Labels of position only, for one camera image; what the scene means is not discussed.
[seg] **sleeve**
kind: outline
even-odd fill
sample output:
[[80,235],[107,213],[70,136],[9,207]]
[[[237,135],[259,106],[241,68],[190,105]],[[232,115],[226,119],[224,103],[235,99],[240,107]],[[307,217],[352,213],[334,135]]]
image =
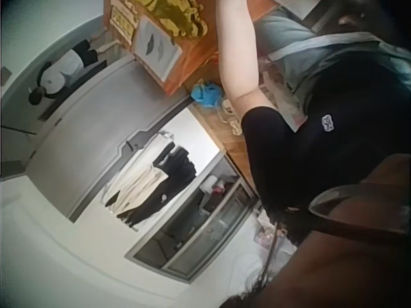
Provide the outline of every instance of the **sleeve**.
[[248,111],[241,126],[251,173],[264,207],[271,213],[287,208],[288,197],[293,193],[291,141],[294,132],[280,113],[270,107]]
[[36,80],[38,87],[40,87],[41,78],[43,77],[44,71],[45,71],[46,69],[48,69],[49,67],[51,67],[51,65],[52,65],[51,61],[47,61],[47,62],[43,65],[43,67],[41,68],[39,74],[37,75],[37,80]]

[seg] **glass cabinet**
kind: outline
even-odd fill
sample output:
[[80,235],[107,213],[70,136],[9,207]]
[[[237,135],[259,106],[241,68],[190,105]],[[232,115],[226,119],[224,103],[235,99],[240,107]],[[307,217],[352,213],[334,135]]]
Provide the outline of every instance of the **glass cabinet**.
[[257,202],[237,170],[223,158],[178,211],[126,258],[190,282],[222,251]]

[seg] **logo on shirt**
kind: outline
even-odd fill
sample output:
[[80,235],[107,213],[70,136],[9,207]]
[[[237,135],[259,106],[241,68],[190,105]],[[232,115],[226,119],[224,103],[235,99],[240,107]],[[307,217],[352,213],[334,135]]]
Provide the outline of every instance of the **logo on shirt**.
[[328,114],[322,117],[322,125],[326,132],[332,132],[334,130],[333,118]]

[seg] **framed picture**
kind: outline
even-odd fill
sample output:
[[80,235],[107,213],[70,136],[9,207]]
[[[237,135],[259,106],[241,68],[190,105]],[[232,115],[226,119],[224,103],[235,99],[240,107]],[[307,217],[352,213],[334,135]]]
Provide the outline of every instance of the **framed picture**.
[[147,16],[142,16],[137,29],[134,53],[165,82],[182,54],[179,45]]

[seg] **black t-shirt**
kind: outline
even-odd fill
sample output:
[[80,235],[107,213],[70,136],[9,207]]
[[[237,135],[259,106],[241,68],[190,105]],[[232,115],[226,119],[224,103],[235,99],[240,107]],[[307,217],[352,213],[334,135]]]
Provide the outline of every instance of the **black t-shirt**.
[[251,171],[268,215],[306,209],[318,194],[356,184],[384,159],[410,153],[411,93],[388,69],[347,55],[322,73],[308,120],[293,133],[268,107],[242,121]]

